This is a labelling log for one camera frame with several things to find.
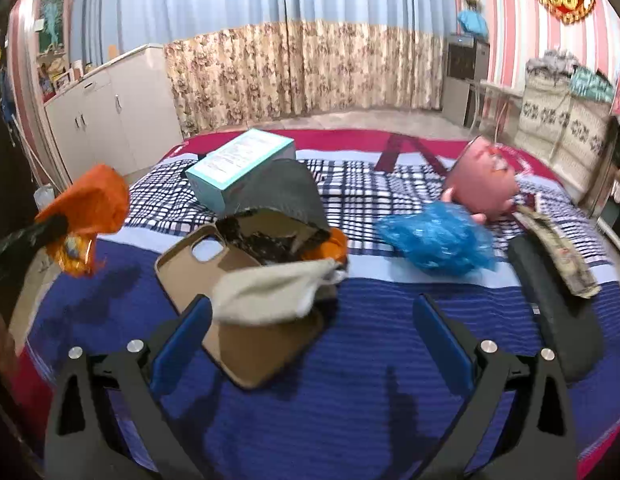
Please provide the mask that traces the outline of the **camouflage patterned packet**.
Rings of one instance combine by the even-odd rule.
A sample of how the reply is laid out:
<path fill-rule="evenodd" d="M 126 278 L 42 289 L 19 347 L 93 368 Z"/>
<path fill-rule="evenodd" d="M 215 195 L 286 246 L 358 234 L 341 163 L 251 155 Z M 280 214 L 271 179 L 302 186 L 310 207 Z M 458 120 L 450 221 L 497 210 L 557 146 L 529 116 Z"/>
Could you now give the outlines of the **camouflage patterned packet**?
<path fill-rule="evenodd" d="M 592 299 L 598 294 L 601 287 L 583 256 L 549 217 L 524 205 L 516 205 L 513 216 L 538 238 L 572 296 Z"/>

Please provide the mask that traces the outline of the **blue plastic bag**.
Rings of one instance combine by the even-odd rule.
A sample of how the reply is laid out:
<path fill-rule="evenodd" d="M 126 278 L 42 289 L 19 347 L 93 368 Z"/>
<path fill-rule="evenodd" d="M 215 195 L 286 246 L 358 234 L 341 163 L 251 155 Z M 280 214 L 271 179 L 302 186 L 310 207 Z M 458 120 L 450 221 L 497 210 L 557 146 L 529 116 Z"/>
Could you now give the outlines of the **blue plastic bag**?
<path fill-rule="evenodd" d="M 493 271 L 491 232 L 461 205 L 432 202 L 418 214 L 392 214 L 375 225 L 378 236 L 422 272 L 462 278 Z"/>

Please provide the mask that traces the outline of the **water dispenser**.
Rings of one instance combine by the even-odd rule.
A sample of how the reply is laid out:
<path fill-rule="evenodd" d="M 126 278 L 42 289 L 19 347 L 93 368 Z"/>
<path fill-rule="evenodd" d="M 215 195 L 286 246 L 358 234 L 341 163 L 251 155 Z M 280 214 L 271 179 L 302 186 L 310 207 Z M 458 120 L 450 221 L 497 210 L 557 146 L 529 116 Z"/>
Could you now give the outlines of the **water dispenser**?
<path fill-rule="evenodd" d="M 479 91 L 488 78 L 490 44 L 470 35 L 447 36 L 444 52 L 442 114 L 449 122 L 469 129 L 478 106 L 484 102 Z"/>

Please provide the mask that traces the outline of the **teal white carton box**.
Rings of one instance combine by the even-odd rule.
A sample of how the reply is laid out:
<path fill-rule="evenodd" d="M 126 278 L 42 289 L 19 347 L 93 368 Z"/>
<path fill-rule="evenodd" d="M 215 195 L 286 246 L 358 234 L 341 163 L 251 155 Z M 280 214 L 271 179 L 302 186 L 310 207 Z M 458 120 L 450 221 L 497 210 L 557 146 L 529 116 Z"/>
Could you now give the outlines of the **teal white carton box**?
<path fill-rule="evenodd" d="M 198 202 L 222 214 L 247 179 L 275 159 L 295 159 L 295 141 L 287 136 L 249 129 L 185 170 Z"/>

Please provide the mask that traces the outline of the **brown phone case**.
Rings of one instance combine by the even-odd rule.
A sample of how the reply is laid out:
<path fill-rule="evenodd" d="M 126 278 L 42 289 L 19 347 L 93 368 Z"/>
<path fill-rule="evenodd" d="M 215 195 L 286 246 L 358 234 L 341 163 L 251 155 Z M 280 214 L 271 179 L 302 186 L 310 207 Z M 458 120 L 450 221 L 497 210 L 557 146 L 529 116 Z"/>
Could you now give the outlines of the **brown phone case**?
<path fill-rule="evenodd" d="M 203 336 L 204 350 L 235 385 L 257 389 L 323 332 L 316 294 L 326 285 L 332 262 L 262 266 L 227 244 L 200 261 L 194 249 L 209 237 L 220 237 L 211 224 L 191 232 L 157 258 L 155 273 L 180 313 L 197 295 L 210 299 L 212 321 Z"/>

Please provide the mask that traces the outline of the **striped blue red blanket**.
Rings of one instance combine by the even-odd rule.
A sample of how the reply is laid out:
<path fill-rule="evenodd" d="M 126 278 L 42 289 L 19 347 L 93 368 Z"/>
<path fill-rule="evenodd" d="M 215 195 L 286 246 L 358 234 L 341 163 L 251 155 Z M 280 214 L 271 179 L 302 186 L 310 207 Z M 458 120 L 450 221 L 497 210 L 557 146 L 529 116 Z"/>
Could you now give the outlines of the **striped blue red blanket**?
<path fill-rule="evenodd" d="M 440 200 L 467 148 L 308 136 L 267 199 L 346 258 L 249 248 L 186 174 L 191 140 L 132 186 L 96 272 L 63 274 L 25 352 L 50 479 L 582 479 L 620 436 L 620 283 L 547 166 L 473 226 Z"/>

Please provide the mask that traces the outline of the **black wallet case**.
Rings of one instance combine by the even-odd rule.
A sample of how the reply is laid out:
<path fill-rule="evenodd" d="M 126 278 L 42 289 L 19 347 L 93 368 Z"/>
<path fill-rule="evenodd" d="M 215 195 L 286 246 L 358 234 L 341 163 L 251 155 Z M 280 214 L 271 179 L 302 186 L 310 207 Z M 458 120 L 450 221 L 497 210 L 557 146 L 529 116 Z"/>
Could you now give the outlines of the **black wallet case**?
<path fill-rule="evenodd" d="M 602 328 L 592 301 L 569 291 L 551 257 L 533 235 L 512 238 L 506 253 L 544 345 L 555 352 L 566 382 L 585 378 L 604 353 Z"/>

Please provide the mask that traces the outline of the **white cupboard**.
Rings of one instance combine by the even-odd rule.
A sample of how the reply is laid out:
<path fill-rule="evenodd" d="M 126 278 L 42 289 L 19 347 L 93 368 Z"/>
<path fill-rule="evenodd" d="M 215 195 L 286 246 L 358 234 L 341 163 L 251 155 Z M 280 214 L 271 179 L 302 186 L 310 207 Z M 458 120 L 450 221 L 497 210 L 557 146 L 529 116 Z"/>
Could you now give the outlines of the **white cupboard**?
<path fill-rule="evenodd" d="M 122 176 L 134 174 L 183 140 L 164 48 L 158 44 L 98 66 L 44 109 L 60 172 L 69 181 L 97 164 Z"/>

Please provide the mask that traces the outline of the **orange tangerine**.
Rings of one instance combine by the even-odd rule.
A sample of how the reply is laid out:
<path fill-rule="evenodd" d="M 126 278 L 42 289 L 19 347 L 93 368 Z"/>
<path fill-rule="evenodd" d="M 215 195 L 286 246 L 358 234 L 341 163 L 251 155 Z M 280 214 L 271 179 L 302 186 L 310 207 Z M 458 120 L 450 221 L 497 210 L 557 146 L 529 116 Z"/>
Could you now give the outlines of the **orange tangerine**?
<path fill-rule="evenodd" d="M 331 235 L 328 240 L 311 249 L 305 250 L 301 254 L 304 261 L 333 259 L 340 264 L 348 261 L 348 238 L 337 228 L 331 228 Z"/>

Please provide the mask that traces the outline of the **white tissue paper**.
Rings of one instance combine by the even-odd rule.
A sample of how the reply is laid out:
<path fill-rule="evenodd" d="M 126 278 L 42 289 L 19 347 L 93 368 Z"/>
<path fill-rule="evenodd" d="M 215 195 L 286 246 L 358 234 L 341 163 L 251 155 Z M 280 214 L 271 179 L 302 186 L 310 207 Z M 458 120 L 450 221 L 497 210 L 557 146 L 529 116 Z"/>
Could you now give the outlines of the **white tissue paper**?
<path fill-rule="evenodd" d="M 233 271 L 212 289 L 212 318 L 244 326 L 300 320 L 316 302 L 335 298 L 336 288 L 345 278 L 346 266 L 333 259 Z"/>

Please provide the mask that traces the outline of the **cloth covered cabinet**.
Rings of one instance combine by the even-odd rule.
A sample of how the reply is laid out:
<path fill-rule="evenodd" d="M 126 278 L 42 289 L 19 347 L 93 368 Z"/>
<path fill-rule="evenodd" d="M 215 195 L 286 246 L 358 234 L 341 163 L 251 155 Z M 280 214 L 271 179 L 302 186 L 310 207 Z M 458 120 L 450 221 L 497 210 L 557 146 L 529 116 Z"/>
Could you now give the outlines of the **cloth covered cabinet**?
<path fill-rule="evenodd" d="M 512 143 L 541 160 L 581 202 L 593 193 L 610 146 L 611 108 L 573 96 L 564 82 L 531 76 Z"/>

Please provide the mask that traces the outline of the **pile of clothes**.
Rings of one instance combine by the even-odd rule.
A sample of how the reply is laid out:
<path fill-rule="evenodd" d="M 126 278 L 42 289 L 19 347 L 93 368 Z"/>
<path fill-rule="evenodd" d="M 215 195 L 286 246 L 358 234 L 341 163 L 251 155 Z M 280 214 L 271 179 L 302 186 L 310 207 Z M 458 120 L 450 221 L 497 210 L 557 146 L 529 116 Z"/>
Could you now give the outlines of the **pile of clothes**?
<path fill-rule="evenodd" d="M 526 63 L 526 78 L 531 76 L 564 82 L 578 98 L 610 104 L 615 96 L 613 84 L 603 73 L 590 70 L 565 50 L 547 50 L 541 58 L 531 58 Z"/>

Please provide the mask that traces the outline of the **orange plastic wrapper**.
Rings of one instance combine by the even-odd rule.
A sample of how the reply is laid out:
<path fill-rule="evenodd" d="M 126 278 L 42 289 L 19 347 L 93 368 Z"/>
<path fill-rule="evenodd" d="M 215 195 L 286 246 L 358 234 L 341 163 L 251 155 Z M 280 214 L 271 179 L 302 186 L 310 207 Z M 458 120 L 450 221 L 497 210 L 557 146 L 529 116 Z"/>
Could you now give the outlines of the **orange plastic wrapper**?
<path fill-rule="evenodd" d="M 66 232 L 46 244 L 46 252 L 63 272 L 76 278 L 92 275 L 97 268 L 97 235 L 117 233 L 129 206 L 124 178 L 112 167 L 94 166 L 38 213 L 37 223 L 55 216 L 64 217 L 67 223 Z"/>

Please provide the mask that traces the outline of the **grey pouch bag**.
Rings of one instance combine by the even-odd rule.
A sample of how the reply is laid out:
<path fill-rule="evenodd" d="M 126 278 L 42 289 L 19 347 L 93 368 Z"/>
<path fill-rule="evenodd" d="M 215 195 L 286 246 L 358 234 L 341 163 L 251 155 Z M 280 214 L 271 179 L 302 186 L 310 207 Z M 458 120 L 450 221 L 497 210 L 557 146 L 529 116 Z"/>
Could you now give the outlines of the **grey pouch bag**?
<path fill-rule="evenodd" d="M 216 229 L 261 263 L 294 262 L 331 236 L 316 180 L 293 159 L 268 162 L 226 204 Z"/>

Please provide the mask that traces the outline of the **blue floral curtain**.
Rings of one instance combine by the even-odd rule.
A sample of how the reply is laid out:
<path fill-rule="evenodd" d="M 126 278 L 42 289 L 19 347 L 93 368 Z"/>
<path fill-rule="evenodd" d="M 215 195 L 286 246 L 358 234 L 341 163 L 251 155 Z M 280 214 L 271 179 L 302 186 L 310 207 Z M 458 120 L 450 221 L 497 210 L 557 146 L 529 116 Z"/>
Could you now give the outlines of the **blue floral curtain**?
<path fill-rule="evenodd" d="M 161 44 L 184 136 L 350 108 L 436 110 L 455 0 L 72 0 L 70 56 Z"/>

